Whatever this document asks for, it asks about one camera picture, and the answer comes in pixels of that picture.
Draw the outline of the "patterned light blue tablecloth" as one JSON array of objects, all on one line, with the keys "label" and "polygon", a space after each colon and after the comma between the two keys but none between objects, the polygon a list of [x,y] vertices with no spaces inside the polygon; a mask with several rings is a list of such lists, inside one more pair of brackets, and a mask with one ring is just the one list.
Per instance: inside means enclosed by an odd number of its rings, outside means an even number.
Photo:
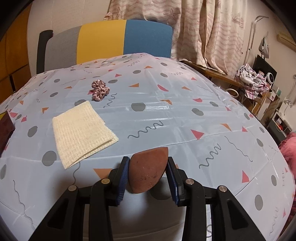
[{"label": "patterned light blue tablecloth", "polygon": [[[91,84],[110,88],[93,109],[118,142],[69,169],[52,119],[91,101]],[[290,213],[295,181],[277,144],[242,104],[177,61],[149,54],[98,59],[32,77],[1,104],[15,131],[1,156],[1,218],[28,240],[65,189],[90,186],[123,156],[167,147],[176,165],[203,186],[226,186],[266,240]]]}]

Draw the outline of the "cream waffle cloth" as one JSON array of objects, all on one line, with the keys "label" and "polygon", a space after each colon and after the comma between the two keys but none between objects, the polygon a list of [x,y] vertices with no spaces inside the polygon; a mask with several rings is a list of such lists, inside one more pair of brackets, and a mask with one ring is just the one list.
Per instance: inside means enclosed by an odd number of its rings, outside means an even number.
[{"label": "cream waffle cloth", "polygon": [[118,142],[119,138],[85,101],[52,119],[56,148],[64,169]]}]

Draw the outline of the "pink satin scrunchie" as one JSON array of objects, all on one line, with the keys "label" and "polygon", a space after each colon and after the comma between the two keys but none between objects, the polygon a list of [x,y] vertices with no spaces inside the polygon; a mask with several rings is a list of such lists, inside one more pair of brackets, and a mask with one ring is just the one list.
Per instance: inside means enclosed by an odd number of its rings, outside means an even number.
[{"label": "pink satin scrunchie", "polygon": [[96,80],[92,82],[91,87],[93,88],[92,100],[102,101],[105,96],[110,92],[110,88],[106,86],[106,83],[102,80]]}]

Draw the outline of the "wooden side desk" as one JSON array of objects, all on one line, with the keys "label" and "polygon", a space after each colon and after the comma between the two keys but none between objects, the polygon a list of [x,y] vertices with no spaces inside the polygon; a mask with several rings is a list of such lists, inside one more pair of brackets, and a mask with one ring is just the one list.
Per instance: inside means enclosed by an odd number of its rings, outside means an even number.
[{"label": "wooden side desk", "polygon": [[261,122],[264,122],[264,115],[266,114],[269,105],[272,103],[270,95],[273,95],[273,92],[270,86],[268,86],[270,88],[268,91],[260,93],[255,99],[250,99],[245,96],[244,85],[235,81],[231,76],[194,64],[190,61],[182,61],[182,63],[190,66],[211,80],[218,87],[229,92],[241,104],[245,105],[245,107],[247,107],[247,109],[250,110]]}]

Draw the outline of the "pile of plaid clothes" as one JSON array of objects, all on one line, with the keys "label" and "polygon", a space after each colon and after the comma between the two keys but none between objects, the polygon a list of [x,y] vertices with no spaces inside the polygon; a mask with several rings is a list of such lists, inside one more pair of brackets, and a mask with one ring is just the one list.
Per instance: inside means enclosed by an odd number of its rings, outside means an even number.
[{"label": "pile of plaid clothes", "polygon": [[264,76],[256,73],[248,63],[242,65],[236,71],[234,79],[244,86],[244,93],[248,99],[256,99],[259,94],[270,89],[270,85],[266,82]]}]

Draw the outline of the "gold metal tray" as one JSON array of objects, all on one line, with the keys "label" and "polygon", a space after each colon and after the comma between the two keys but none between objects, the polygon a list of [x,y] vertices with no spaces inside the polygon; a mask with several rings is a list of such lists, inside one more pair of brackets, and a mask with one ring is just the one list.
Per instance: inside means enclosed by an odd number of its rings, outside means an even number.
[{"label": "gold metal tray", "polygon": [[9,113],[5,111],[1,113],[1,120],[0,120],[0,154],[3,153],[9,138],[13,134],[15,130],[15,126],[11,121]]}]

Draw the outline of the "white small fan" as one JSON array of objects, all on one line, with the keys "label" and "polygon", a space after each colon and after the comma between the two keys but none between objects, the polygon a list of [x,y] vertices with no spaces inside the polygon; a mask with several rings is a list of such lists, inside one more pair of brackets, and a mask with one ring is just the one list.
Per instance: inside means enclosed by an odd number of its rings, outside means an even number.
[{"label": "white small fan", "polygon": [[272,87],[273,84],[274,84],[275,78],[274,78],[274,76],[273,76],[273,74],[271,72],[268,72],[266,74],[266,79],[265,80],[269,84],[269,86]]}]

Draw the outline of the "tricolour fabric chair back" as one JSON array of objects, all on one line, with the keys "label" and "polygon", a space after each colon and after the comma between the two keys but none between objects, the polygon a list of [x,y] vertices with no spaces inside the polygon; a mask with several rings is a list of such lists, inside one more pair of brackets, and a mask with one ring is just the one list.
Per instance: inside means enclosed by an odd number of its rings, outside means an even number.
[{"label": "tricolour fabric chair back", "polygon": [[48,41],[45,71],[119,55],[171,56],[173,28],[145,20],[100,21],[70,28]]}]

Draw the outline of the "wooden panel wardrobe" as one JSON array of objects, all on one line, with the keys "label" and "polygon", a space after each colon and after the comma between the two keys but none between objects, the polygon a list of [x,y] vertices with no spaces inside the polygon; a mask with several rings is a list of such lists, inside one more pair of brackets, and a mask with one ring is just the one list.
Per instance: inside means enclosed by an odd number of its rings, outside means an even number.
[{"label": "wooden panel wardrobe", "polygon": [[1,39],[1,101],[20,90],[31,78],[27,46],[31,6],[16,17]]}]

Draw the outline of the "beige patterned curtain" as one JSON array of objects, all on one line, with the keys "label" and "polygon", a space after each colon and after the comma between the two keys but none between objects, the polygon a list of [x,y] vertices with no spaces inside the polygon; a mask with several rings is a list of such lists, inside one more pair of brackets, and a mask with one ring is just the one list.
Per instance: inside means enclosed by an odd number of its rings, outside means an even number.
[{"label": "beige patterned curtain", "polygon": [[146,20],[173,28],[171,58],[233,76],[242,57],[247,1],[111,1],[105,20]]}]

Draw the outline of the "black foam roll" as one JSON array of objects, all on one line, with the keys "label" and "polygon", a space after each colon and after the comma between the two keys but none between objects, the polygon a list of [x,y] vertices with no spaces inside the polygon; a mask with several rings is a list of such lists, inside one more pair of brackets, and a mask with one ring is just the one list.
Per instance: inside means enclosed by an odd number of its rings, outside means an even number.
[{"label": "black foam roll", "polygon": [[39,34],[38,48],[37,48],[37,61],[36,73],[45,71],[45,53],[48,41],[53,37],[53,30],[44,30]]}]

